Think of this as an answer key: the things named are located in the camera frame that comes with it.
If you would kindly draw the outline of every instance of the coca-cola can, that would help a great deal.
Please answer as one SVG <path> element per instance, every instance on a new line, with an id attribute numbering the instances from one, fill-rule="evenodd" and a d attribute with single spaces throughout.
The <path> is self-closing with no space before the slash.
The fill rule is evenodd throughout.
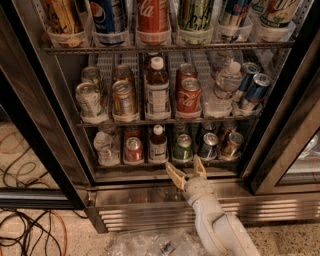
<path id="1" fill-rule="evenodd" d="M 145 35 L 144 33 L 161 33 L 168 31 L 169 3 L 168 0 L 137 0 L 138 6 L 138 31 L 141 41 L 149 45 L 161 44 L 164 40 L 158 37 Z"/>
<path id="2" fill-rule="evenodd" d="M 138 162 L 143 159 L 143 147 L 139 138 L 131 137 L 126 140 L 124 156 L 128 162 Z"/>
<path id="3" fill-rule="evenodd" d="M 195 113 L 200 102 L 201 87 L 196 78 L 186 78 L 178 91 L 177 111 Z"/>
<path id="4" fill-rule="evenodd" d="M 178 99 L 178 92 L 181 89 L 181 83 L 186 78 L 198 78 L 198 71 L 191 63 L 182 63 L 176 71 L 176 100 Z"/>

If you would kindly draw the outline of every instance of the speckled floor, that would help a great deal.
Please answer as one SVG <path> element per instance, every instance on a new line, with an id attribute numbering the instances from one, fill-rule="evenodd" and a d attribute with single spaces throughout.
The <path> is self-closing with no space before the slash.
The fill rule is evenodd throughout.
<path id="1" fill-rule="evenodd" d="M 42 211 L 38 210 L 20 210 L 32 218 L 39 216 Z M 68 256 L 99 256 L 115 255 L 112 254 L 112 245 L 117 245 L 119 233 L 97 234 L 89 220 L 79 218 L 72 211 L 57 211 L 66 225 L 67 229 L 67 253 Z M 49 219 L 45 217 L 40 223 L 49 228 Z M 260 225 L 246 225 L 247 231 L 257 246 L 261 255 L 274 256 L 318 256 L 320 255 L 320 222 L 315 221 L 295 221 L 295 222 L 277 222 Z M 18 237 L 23 230 L 23 226 L 18 219 L 0 227 L 0 236 Z M 52 234 L 57 238 L 63 249 L 63 229 L 59 220 L 52 218 Z M 40 231 L 35 230 L 32 235 L 32 245 L 39 237 Z M 45 255 L 45 236 L 40 240 L 39 245 L 35 247 L 32 255 Z M 193 242 L 197 245 L 198 237 L 195 235 Z M 57 246 L 49 241 L 47 246 L 47 255 L 60 255 Z M 2 247 L 3 256 L 21 255 L 21 249 L 18 245 L 11 247 Z"/>

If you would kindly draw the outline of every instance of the bottle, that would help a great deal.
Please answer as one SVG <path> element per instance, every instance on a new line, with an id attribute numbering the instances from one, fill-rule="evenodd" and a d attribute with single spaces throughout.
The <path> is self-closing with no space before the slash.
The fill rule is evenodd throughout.
<path id="1" fill-rule="evenodd" d="M 148 90 L 146 110 L 150 119 L 169 118 L 169 75 L 164 69 L 164 61 L 161 57 L 151 59 L 151 69 L 146 77 Z"/>
<path id="2" fill-rule="evenodd" d="M 163 163 L 167 159 L 167 136 L 161 125 L 153 127 L 149 143 L 149 159 L 151 162 Z"/>
<path id="3" fill-rule="evenodd" d="M 217 74 L 208 104 L 210 116 L 220 118 L 230 115 L 234 94 L 242 81 L 240 68 L 240 63 L 231 62 Z"/>
<path id="4" fill-rule="evenodd" d="M 103 166 L 112 166 L 119 163 L 119 154 L 115 150 L 112 137 L 99 131 L 93 140 L 93 146 L 98 154 L 98 162 Z"/>

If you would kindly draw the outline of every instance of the water bottle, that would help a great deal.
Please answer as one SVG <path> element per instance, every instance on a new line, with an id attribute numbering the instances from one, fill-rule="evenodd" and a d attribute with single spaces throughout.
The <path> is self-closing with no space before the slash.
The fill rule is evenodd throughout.
<path id="1" fill-rule="evenodd" d="M 242 80 L 240 69 L 240 63 L 231 62 L 217 74 L 208 103 L 209 116 L 221 118 L 230 115 L 234 94 Z"/>

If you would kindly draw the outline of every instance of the refrigerator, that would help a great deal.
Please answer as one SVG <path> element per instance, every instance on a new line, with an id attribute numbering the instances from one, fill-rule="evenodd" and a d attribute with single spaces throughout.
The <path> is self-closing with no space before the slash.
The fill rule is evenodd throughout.
<path id="1" fill-rule="evenodd" d="M 0 103 L 4 116 L 12 120 L 59 188 L 3 186 L 2 207 L 83 209 L 99 233 L 193 227 L 193 210 L 167 175 L 165 165 L 149 159 L 149 131 L 155 124 L 165 127 L 167 161 L 190 178 L 192 160 L 174 161 L 173 127 L 187 125 L 196 153 L 200 123 L 210 121 L 218 131 L 223 122 L 235 121 L 244 137 L 239 155 L 204 162 L 223 209 L 236 214 L 243 223 L 319 218 L 317 1 L 301 1 L 287 40 L 260 40 L 254 35 L 259 32 L 257 24 L 252 26 L 254 17 L 249 16 L 251 25 L 245 26 L 251 26 L 251 34 L 245 40 L 215 40 L 220 27 L 212 23 L 210 38 L 196 45 L 179 41 L 178 1 L 169 1 L 171 26 L 166 42 L 142 44 L 136 29 L 136 1 L 127 1 L 125 42 L 111 47 L 95 41 L 88 1 L 75 1 L 84 6 L 82 16 L 79 14 L 85 33 L 83 45 L 55 45 L 52 35 L 48 38 L 45 2 L 1 2 Z M 249 116 L 232 113 L 212 117 L 205 114 L 202 105 L 199 116 L 178 116 L 174 86 L 179 66 L 192 63 L 202 90 L 207 92 L 212 89 L 214 54 L 230 50 L 239 62 L 255 62 L 271 77 L 261 109 Z M 144 106 L 143 61 L 150 52 L 162 54 L 170 79 L 171 112 L 168 118 L 156 121 L 148 118 Z M 122 64 L 133 71 L 136 83 L 138 112 L 130 122 L 117 119 L 112 112 L 113 71 Z M 108 119 L 95 124 L 83 121 L 75 96 L 81 72 L 88 66 L 99 68 L 107 91 Z M 143 135 L 143 161 L 138 165 L 124 158 L 125 131 L 132 126 L 139 126 Z M 94 138 L 103 127 L 116 128 L 119 137 L 120 163 L 114 166 L 101 165 L 94 147 Z"/>

